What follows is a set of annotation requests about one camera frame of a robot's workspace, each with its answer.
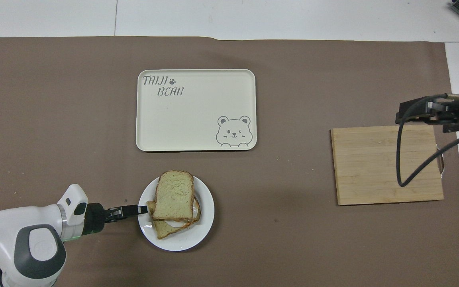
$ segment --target brown table mat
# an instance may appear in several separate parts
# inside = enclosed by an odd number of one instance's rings
[[[255,148],[140,151],[145,69],[250,69]],[[71,183],[106,208],[135,204],[185,169],[215,200],[204,241],[166,252],[137,220],[109,224],[65,244],[57,286],[459,286],[457,149],[444,200],[338,206],[330,144],[332,128],[394,125],[400,102],[448,91],[443,43],[0,38],[0,210],[56,203]]]

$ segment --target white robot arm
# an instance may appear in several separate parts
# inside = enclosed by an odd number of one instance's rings
[[[105,210],[78,184],[57,204],[0,211],[0,287],[51,287],[66,260],[63,242],[100,232],[105,223],[147,213],[145,206]]]

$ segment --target white table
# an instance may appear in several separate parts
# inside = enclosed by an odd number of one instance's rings
[[[449,0],[0,0],[0,37],[206,36],[445,42],[459,92],[459,16]]]

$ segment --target cutting board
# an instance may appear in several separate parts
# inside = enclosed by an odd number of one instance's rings
[[[437,161],[406,187],[396,180],[398,126],[331,130],[337,203],[339,205],[441,200]],[[405,180],[437,150],[433,127],[409,125],[401,140],[401,176]]]

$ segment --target bread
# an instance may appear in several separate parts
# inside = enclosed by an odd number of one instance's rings
[[[166,171],[155,190],[154,220],[193,221],[194,178],[187,171]]]
[[[148,210],[150,214],[153,216],[153,212],[155,211],[155,201],[150,200],[146,202],[146,205],[148,206]],[[197,222],[199,218],[201,217],[201,210],[199,209],[199,204],[194,198],[194,207],[197,209],[197,214],[193,220],[193,222],[186,222],[184,226],[182,227],[173,227],[169,225],[166,221],[163,220],[153,220],[153,227],[155,228],[155,231],[157,232],[157,238],[162,239],[165,238],[166,236],[173,234],[175,232],[178,232],[180,230],[186,229],[190,225],[192,225],[194,222]]]

